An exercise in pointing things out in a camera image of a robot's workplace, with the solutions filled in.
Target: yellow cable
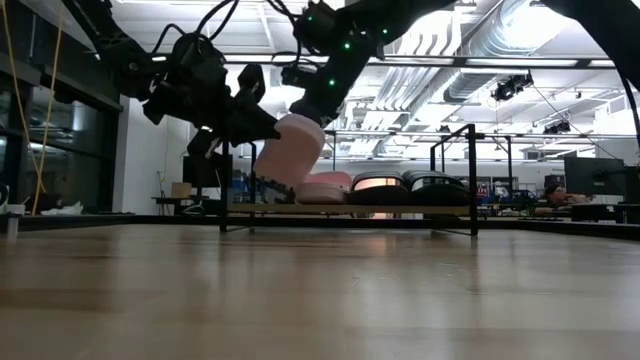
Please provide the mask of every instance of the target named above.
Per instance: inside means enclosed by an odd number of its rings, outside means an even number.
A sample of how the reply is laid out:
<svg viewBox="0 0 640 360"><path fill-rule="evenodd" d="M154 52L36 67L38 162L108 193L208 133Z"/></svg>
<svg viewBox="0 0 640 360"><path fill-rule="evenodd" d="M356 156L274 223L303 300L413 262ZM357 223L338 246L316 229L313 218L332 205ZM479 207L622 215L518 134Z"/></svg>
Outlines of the yellow cable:
<svg viewBox="0 0 640 360"><path fill-rule="evenodd" d="M4 18L4 29L5 34L7 36L7 48L9 50L9 64L11 65L11 73L13 75L13 85L15 87L16 97L18 98L18 109L20 110L20 119L22 120L22 126L24 128L24 136L27 141L27 149L31 153L31 159L33 160L33 167L36 169L38 173L38 177L40 177L40 172L38 171L38 163L36 162L36 155L33 152L33 148L31 147L31 139L29 139L29 125L27 125L27 120L24 115L24 108L22 106L22 99L20 99L20 88L18 86L18 76L16 75L16 64L13 60L13 46L11 45L11 33L9 31L9 17L7 15L7 3L6 0L2 0L2 16ZM44 185L40 185L42 187L42 191L47 192L44 188Z"/></svg>
<svg viewBox="0 0 640 360"><path fill-rule="evenodd" d="M62 20L63 5L62 1L58 2L58 39L56 40L56 51L53 55L53 74L51 74L51 96L49 97L49 109L47 109L47 122L44 125L44 136L42 138L42 156L40 157L40 169L38 171L38 186L36 188L36 197L33 201L33 209L31 214L36 214L38 208L38 200L40 198L40 187L42 186L42 171L44 169L44 159L47 154L47 136L49 135L49 123L51 122L51 113L53 112L53 102L56 93L56 75L58 74L58 60L60 59L60 43L62 42Z"/></svg>

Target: metal rack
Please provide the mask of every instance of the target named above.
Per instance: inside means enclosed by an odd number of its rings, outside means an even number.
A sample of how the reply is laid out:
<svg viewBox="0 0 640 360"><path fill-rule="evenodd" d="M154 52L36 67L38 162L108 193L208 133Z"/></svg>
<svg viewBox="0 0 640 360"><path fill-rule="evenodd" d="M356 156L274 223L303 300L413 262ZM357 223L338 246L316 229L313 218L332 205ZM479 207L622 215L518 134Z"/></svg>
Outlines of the metal rack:
<svg viewBox="0 0 640 360"><path fill-rule="evenodd" d="M469 143L469 176L470 176L470 194L469 205L462 207L433 207L433 206L393 206L393 207L376 207L376 206L357 206L357 205L278 205L278 204L256 204L256 175L253 167L256 162L256 146L251 144L251 200L249 204L232 204L229 197L229 174L233 171L233 160L229 157L229 143L224 141L222 144L222 155L225 164L221 174L221 208L219 211L220 232L226 233L235 230L241 230L253 227L324 227L324 228L387 228L387 229L434 229L456 232L447 230L452 228L460 228L460 220L438 217L432 219L357 219L357 218L331 218L330 214L350 214L357 212L375 213L375 212L392 212L392 213L411 213L424 215L464 215L469 216L469 233L465 235L478 235L478 213L476 208L476 132L475 125L469 124L455 133L442 136L440 142L431 149L431 168L435 169L435 148L441 146L451 139L465 137ZM268 213L269 217L257 217L256 214ZM271 214L299 214L313 213L316 215L324 215L326 218L295 218L271 216ZM248 214L248 216L232 216L232 214Z"/></svg>

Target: cardboard box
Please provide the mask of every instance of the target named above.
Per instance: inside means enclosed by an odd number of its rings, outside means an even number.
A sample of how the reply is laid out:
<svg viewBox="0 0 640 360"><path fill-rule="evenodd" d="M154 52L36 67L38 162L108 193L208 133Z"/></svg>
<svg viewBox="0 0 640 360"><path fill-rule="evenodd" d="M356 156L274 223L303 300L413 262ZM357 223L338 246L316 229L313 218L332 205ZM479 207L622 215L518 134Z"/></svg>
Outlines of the cardboard box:
<svg viewBox="0 0 640 360"><path fill-rule="evenodd" d="M189 197L191 197L191 184L172 183L171 197L174 199L188 199Z"/></svg>

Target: glass wall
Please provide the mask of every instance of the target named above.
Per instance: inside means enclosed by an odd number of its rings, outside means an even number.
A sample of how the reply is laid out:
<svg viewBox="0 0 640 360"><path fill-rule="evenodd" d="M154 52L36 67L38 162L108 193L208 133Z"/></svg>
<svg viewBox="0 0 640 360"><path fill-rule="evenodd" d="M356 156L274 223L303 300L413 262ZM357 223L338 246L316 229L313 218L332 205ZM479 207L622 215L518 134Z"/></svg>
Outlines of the glass wall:
<svg viewBox="0 0 640 360"><path fill-rule="evenodd" d="M36 167L44 154L42 183L47 194L59 198L62 205L80 202L85 212L110 211L118 114L66 97L58 90L45 149L52 92L23 84L21 100L27 112L30 152L11 85L0 81L0 179L11 189L10 202L22 203L34 195Z"/></svg>
<svg viewBox="0 0 640 360"><path fill-rule="evenodd" d="M43 154L42 145L31 143L31 146L39 166ZM99 209L100 175L99 159L47 146L42 184L47 193L60 195L63 205L80 202L88 209ZM25 174L26 188L35 191L37 179L33 161L28 161Z"/></svg>
<svg viewBox="0 0 640 360"><path fill-rule="evenodd" d="M34 89L30 119L34 138L44 136L50 97L51 90ZM110 117L113 118L80 101L58 97L52 106L47 142L85 152L108 153L112 149L107 146L107 140L115 121Z"/></svg>

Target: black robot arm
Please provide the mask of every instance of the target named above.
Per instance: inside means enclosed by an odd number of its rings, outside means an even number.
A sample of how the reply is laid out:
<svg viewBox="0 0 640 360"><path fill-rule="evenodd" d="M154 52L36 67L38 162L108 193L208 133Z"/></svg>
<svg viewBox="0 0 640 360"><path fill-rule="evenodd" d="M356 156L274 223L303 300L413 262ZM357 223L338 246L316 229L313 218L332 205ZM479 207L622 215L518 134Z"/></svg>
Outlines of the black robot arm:
<svg viewBox="0 0 640 360"><path fill-rule="evenodd" d="M261 68L247 67L240 79L242 90L232 97L225 85L224 56L206 37L183 35L166 62L154 62L113 21L109 0L62 1L113 70L119 91L148 100L145 114L154 123L166 114L176 116L196 127L207 126L233 144L279 136L273 130L276 119L257 106L264 95ZM283 83L306 90L290 110L321 125L335 119L371 56L384 58L384 45L402 36L420 17L455 1L361 0L338 10L322 1L310 2L295 21L294 36L329 59L316 71L300 68L298 61L283 69ZM635 64L640 57L636 41L640 10L631 0L542 2L582 24L621 75L640 88Z"/></svg>
<svg viewBox="0 0 640 360"><path fill-rule="evenodd" d="M62 2L113 71L118 91L145 101L144 113L156 125L165 115L173 116L234 146L280 137L276 119L258 106L265 93L262 67L245 67L238 78L240 91L231 96L224 56L207 37L185 34L166 61L154 61L115 23L110 0Z"/></svg>

